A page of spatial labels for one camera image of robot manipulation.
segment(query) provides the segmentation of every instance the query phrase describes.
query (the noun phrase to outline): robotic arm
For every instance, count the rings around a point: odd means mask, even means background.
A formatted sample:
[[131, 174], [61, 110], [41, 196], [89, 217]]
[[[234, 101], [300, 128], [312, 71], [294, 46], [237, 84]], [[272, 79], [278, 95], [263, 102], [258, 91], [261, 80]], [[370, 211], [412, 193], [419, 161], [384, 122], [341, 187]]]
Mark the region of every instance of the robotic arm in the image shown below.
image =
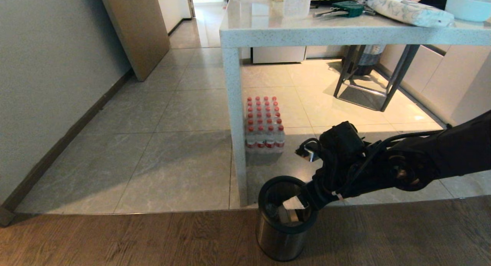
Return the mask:
[[320, 158], [322, 168], [287, 209], [311, 206], [396, 187], [418, 191], [433, 180], [491, 169], [491, 111], [445, 130], [409, 133], [365, 142], [345, 121], [300, 145], [296, 154]]

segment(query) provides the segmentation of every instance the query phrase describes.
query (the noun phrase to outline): white bowl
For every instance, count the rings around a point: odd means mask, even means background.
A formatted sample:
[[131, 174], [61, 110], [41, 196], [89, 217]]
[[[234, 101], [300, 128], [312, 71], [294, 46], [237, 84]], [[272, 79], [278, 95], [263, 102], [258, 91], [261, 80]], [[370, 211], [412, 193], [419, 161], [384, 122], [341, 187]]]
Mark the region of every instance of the white bowl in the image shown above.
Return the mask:
[[447, 0], [445, 11], [467, 21], [485, 21], [491, 17], [491, 0]]

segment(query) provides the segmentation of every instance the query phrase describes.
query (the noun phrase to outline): water bottle pack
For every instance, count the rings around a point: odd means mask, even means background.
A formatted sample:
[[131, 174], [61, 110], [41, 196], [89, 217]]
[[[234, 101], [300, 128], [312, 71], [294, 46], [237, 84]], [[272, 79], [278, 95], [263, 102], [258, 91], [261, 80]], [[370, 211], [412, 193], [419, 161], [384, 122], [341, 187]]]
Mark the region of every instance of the water bottle pack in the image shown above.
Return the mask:
[[248, 97], [245, 110], [245, 150], [256, 154], [283, 152], [285, 132], [277, 98]]

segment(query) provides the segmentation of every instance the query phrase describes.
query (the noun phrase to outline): green tool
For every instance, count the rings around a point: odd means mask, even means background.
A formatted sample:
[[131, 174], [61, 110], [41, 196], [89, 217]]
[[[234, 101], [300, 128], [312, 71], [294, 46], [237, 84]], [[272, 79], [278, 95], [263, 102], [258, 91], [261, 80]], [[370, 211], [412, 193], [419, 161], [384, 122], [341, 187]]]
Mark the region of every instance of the green tool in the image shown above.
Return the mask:
[[314, 18], [323, 16], [343, 16], [345, 18], [354, 18], [363, 14], [365, 6], [353, 1], [344, 1], [333, 3], [333, 8], [327, 11], [314, 13]]

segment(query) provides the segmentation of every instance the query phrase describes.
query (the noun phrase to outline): baseboard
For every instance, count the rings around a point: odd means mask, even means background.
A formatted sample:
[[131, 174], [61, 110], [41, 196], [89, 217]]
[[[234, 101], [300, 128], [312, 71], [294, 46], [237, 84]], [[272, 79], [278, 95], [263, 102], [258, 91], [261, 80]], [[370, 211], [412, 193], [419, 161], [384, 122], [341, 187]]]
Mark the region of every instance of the baseboard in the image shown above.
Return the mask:
[[123, 87], [125, 82], [133, 75], [133, 70], [126, 72], [110, 89], [105, 93], [60, 139], [58, 142], [42, 157], [42, 159], [31, 169], [24, 180], [10, 194], [5, 202], [0, 206], [0, 223], [5, 219], [12, 219], [12, 212], [27, 196], [32, 187], [44, 175], [44, 172], [53, 164], [58, 156], [67, 148], [72, 140], [80, 131], [95, 117], [95, 115], [111, 100], [111, 98]]
[[172, 28], [172, 30], [170, 30], [170, 32], [168, 33], [168, 35], [171, 35], [176, 29], [177, 27], [179, 27], [179, 25], [181, 25], [181, 23], [183, 21], [189, 21], [189, 20], [193, 20], [192, 18], [184, 18], [184, 19], [181, 19], [177, 24], [176, 26], [174, 26], [174, 28]]

